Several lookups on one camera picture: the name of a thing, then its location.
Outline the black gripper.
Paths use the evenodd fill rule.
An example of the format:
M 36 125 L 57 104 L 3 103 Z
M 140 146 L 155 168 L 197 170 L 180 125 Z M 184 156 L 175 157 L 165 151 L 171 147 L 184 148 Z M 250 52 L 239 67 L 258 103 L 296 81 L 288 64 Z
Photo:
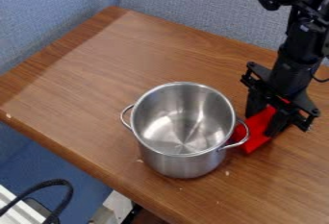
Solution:
M 246 63 L 240 82 L 247 87 L 246 118 L 271 106 L 276 111 L 264 130 L 275 137 L 290 125 L 306 132 L 319 117 L 307 87 L 318 64 L 276 63 L 272 69 L 255 62 Z

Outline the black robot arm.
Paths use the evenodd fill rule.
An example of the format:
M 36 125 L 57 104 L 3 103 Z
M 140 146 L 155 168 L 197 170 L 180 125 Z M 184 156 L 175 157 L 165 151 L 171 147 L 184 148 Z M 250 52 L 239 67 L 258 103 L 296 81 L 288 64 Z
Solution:
M 286 39 L 278 50 L 272 68 L 255 62 L 246 64 L 241 83 L 247 86 L 246 116 L 267 107 L 275 112 L 263 135 L 274 137 L 294 125 L 306 131 L 319 110 L 307 95 L 307 86 L 322 60 L 329 57 L 329 0 L 258 0 L 262 7 L 275 11 L 290 8 Z

